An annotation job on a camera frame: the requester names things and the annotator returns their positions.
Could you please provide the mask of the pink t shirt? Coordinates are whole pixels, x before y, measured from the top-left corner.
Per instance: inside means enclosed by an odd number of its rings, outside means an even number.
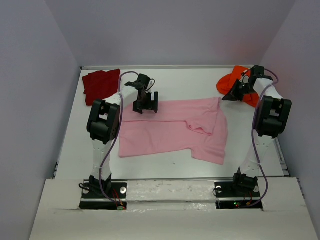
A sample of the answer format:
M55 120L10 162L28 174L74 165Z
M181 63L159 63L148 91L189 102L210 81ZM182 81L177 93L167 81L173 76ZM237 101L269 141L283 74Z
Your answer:
M121 158L189 149L194 159L223 165L228 123L221 98L161 101L158 112L124 109L119 134Z

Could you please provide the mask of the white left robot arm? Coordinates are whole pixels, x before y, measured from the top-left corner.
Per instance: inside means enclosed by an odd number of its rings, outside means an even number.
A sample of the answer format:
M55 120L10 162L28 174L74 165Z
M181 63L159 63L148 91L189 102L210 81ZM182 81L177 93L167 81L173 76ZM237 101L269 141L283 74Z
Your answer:
M93 145L93 168L89 183L107 189L112 184L110 154L120 133L124 108L132 111L158 112L159 93L151 92L156 81L145 74L138 74L136 81L129 81L109 98L93 102L87 122L87 132Z

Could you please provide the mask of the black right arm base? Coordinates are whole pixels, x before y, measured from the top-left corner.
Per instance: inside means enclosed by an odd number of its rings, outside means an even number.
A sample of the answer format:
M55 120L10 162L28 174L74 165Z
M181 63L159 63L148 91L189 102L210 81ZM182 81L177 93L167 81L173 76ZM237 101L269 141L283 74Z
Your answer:
M232 180L215 182L212 193L218 210L263 209L258 177L236 172Z

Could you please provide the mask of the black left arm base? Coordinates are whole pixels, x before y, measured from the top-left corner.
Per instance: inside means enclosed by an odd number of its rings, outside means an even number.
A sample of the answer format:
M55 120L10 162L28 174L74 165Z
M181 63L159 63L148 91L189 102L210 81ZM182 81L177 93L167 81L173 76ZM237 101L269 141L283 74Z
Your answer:
M124 211L127 209L128 184L124 181L107 180L99 182L93 176L78 184L81 189L79 208L81 210Z

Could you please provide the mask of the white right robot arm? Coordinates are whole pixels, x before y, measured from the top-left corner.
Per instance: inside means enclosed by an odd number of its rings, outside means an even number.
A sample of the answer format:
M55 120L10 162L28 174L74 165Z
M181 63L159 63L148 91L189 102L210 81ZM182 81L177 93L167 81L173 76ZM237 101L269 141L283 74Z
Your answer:
M243 71L222 98L223 101L243 102L246 95L258 94L251 127L252 144L238 168L237 175L240 177L254 179L259 176L266 152L284 132L290 115L292 101L277 92L275 85L279 79L274 80L266 74L267 71L259 65Z

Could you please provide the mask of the orange t shirt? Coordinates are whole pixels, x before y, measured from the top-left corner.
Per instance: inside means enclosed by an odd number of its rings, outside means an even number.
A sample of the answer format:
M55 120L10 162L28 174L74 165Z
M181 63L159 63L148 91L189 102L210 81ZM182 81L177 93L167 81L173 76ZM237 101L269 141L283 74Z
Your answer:
M250 75L250 70L246 67L236 65L232 73L229 73L222 77L216 84L216 88L220 94L226 95L235 84L236 80L239 80L242 77L242 73L245 72L246 76ZM249 93L243 97L243 102L255 108L259 100L259 95L257 93Z

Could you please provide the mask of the dark red folded t shirt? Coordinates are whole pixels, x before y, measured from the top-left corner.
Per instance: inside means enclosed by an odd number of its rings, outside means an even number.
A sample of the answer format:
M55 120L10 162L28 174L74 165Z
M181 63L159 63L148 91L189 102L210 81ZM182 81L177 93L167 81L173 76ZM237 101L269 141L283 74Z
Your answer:
M82 77L85 104L92 106L96 99L106 99L117 93L121 70L95 71Z

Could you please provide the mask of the aluminium table front rail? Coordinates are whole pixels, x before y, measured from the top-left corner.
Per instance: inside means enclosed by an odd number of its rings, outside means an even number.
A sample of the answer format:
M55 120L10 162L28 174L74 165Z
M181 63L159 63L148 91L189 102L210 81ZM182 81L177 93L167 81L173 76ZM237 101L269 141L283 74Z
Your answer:
M113 182L124 181L218 181L218 182L232 182L233 177L193 177L193 178L113 178Z

